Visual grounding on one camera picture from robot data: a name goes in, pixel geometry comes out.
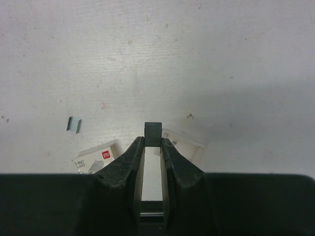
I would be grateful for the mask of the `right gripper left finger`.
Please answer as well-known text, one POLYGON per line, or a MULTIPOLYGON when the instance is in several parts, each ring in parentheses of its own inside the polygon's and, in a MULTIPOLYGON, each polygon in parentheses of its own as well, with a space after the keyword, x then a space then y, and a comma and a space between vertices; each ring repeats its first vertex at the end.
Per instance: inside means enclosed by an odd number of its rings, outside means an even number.
POLYGON ((93 175, 2 174, 3 236, 133 236, 141 211, 145 140, 93 175))

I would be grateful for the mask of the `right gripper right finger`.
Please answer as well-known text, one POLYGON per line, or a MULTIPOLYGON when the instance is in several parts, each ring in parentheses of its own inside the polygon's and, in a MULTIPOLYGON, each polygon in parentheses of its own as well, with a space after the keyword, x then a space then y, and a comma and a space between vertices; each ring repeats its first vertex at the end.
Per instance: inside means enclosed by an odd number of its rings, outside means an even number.
POLYGON ((168 236, 312 236, 315 181, 303 175, 206 173, 162 139, 168 236))

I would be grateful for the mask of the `small strip of staples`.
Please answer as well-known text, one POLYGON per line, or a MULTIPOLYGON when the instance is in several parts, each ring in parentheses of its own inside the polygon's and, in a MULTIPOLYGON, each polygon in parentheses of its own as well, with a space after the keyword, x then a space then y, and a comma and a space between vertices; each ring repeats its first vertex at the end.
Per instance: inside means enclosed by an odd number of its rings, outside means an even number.
POLYGON ((67 123, 67 131, 73 131, 76 134, 79 133, 81 127, 81 119, 76 117, 69 117, 67 123))

